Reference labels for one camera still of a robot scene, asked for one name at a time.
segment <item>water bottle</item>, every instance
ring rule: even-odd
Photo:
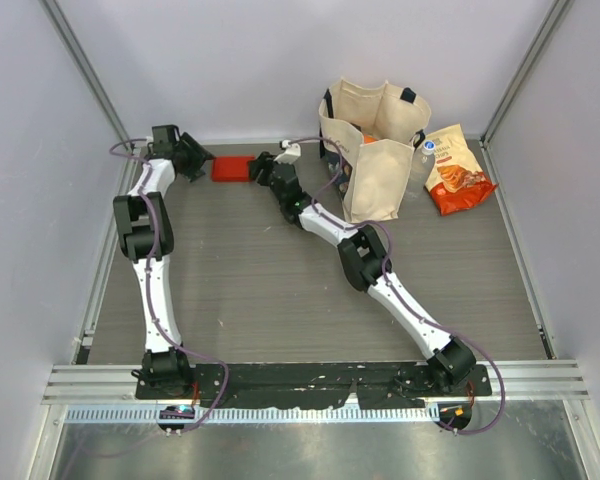
[[[411,173],[405,191],[407,201],[417,199],[424,190],[424,184],[436,163],[436,156],[433,154],[435,147],[436,145],[432,141],[427,140],[413,154]]]

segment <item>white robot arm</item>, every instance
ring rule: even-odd
[[[176,175],[195,180],[201,175],[203,163],[213,156],[188,134],[181,135],[175,125],[153,127],[153,137],[148,139],[147,147],[149,153],[140,179],[127,195],[114,198],[113,211],[120,248],[133,262],[144,308],[145,354],[142,368],[132,373],[138,378],[138,388],[145,390],[140,394],[143,398],[162,398],[188,394],[193,382],[186,355],[173,345],[182,346],[182,337],[171,300],[169,265],[174,236],[164,197]],[[147,201],[155,210],[157,225],[149,221]],[[159,241],[154,247],[156,229]],[[152,248],[155,248],[154,255],[147,264]],[[147,281],[151,282],[149,289],[145,285]],[[155,319],[173,344],[158,331],[149,301]]]
[[[287,150],[294,148],[293,156],[299,156],[297,144],[286,142],[286,146]],[[302,190],[292,162],[281,163],[281,157],[286,160],[292,155],[261,154],[249,166],[251,179],[273,191],[280,211],[289,223],[336,247],[351,286],[366,292],[391,312],[435,371],[441,388],[451,388],[465,380],[476,364],[475,356],[459,339],[427,325],[425,320],[437,322],[392,272],[376,230],[370,225],[352,225],[329,213]],[[399,292],[402,301],[392,289]]]

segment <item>snack bag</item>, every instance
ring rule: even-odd
[[[436,163],[425,184],[441,215],[480,205],[496,189],[469,150],[460,125],[427,135],[436,144]]]

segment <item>bag handle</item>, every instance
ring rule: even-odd
[[[327,116],[329,118],[333,118],[333,98],[331,97],[331,92],[327,88],[327,91],[324,92],[324,96],[322,97],[327,105]],[[318,130],[318,136],[322,137],[322,128]],[[324,142],[320,141],[320,158],[324,157],[327,154],[327,149],[324,148]]]
[[[402,89],[402,93],[400,94],[400,100],[404,100],[405,102],[413,104],[413,102],[416,101],[416,92],[411,90],[409,87],[404,88],[404,89]],[[416,134],[411,138],[411,143],[413,144],[414,150],[417,150],[417,148],[420,145],[422,145],[422,142],[424,142],[424,139],[425,139],[424,130],[417,131]]]
[[[418,147],[420,145],[422,145],[422,142],[424,142],[424,139],[426,138],[425,134],[424,134],[424,130],[418,130],[416,132],[416,134],[411,137],[411,142],[413,143],[413,149],[417,150]]]

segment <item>wood grain surface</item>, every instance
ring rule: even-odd
[[[470,145],[481,160],[477,142]],[[317,144],[296,163],[302,186],[328,180]],[[277,151],[224,145],[216,155]],[[342,216],[335,192],[321,202]],[[256,184],[176,179],[166,196],[176,238],[171,291],[184,344],[227,362],[420,360],[384,308],[353,290],[337,252],[287,224],[271,192]],[[441,217],[425,192],[386,222],[394,271],[439,322],[496,359],[541,359],[544,351],[495,196]],[[115,255],[89,363],[139,364],[140,293],[129,261]]]

